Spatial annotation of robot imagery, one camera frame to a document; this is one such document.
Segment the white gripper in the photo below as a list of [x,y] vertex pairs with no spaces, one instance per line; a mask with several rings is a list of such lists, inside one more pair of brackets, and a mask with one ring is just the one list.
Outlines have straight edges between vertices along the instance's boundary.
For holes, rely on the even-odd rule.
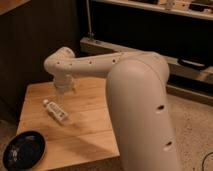
[[72,91],[74,89],[74,83],[73,82],[67,82],[67,83],[58,83],[54,82],[54,87],[56,89],[56,101],[58,104],[63,104],[64,101],[64,93],[69,92],[68,99],[73,99],[76,95],[75,91]]

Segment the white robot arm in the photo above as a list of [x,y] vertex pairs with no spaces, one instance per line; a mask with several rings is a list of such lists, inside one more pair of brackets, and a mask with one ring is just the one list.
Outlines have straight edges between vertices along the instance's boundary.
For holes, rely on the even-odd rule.
[[169,66],[155,52],[77,58],[62,47],[44,61],[60,93],[74,75],[106,79],[106,101],[124,171],[182,171],[167,107]]

